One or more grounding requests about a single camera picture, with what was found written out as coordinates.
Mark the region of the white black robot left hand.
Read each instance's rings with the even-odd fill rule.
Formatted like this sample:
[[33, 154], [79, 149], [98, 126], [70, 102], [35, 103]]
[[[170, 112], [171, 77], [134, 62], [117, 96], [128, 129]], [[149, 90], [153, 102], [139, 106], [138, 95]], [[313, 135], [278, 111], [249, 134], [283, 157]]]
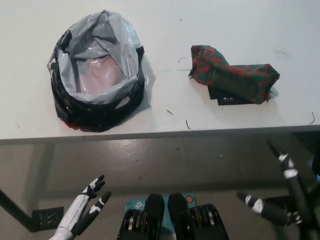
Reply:
[[103, 207], [108, 202], [111, 192], [106, 191], [89, 210], [86, 210], [90, 200], [98, 196], [98, 191], [104, 186], [105, 176], [101, 175], [94, 179], [84, 190], [74, 199], [62, 217], [51, 240], [73, 240], [80, 236], [88, 226], [100, 214]]

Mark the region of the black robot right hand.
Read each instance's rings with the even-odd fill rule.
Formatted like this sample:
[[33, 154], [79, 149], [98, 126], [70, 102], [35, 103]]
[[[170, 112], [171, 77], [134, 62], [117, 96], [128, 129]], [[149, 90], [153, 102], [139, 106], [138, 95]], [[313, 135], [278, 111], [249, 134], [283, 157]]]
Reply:
[[279, 227], [295, 224], [299, 228], [300, 240], [318, 240], [320, 224], [315, 214], [315, 197], [308, 192], [292, 158], [286, 151], [267, 142], [277, 158], [285, 178], [289, 195], [259, 198], [238, 192], [237, 197], [256, 215]]

